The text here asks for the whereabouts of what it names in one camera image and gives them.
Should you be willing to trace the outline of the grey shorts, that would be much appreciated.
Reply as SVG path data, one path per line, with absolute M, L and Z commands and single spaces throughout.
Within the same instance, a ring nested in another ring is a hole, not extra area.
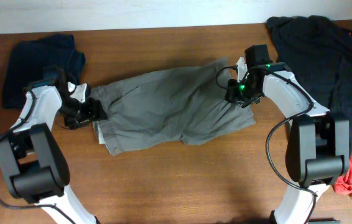
M 93 124 L 98 140 L 115 156 L 162 142 L 202 145 L 218 136 L 254 125 L 249 107 L 225 101 L 231 75 L 226 58 L 198 67 L 145 73 L 97 86 L 107 119 Z

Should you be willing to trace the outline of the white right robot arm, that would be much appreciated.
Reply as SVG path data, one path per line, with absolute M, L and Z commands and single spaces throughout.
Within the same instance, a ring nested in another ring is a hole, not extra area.
M 349 121 L 319 104 L 295 75 L 286 68 L 257 66 L 242 72 L 226 84 L 226 101 L 245 108 L 262 97 L 273 101 L 284 120 L 267 135 L 265 151 L 271 169 L 287 184 L 280 205 L 269 216 L 269 223 L 309 223 L 319 198 L 349 168 Z M 288 177 L 273 164 L 270 143 L 283 125 L 290 126 L 285 154 Z

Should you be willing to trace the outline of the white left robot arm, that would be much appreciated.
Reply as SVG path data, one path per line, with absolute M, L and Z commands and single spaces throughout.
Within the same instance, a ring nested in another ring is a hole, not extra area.
M 26 102 L 16 123 L 0 134 L 0 169 L 12 197 L 26 205 L 0 205 L 12 210 L 42 209 L 56 223 L 98 223 L 70 186 L 70 171 L 52 126 L 62 106 L 86 105 L 89 86 L 73 90 L 50 85 L 26 89 Z

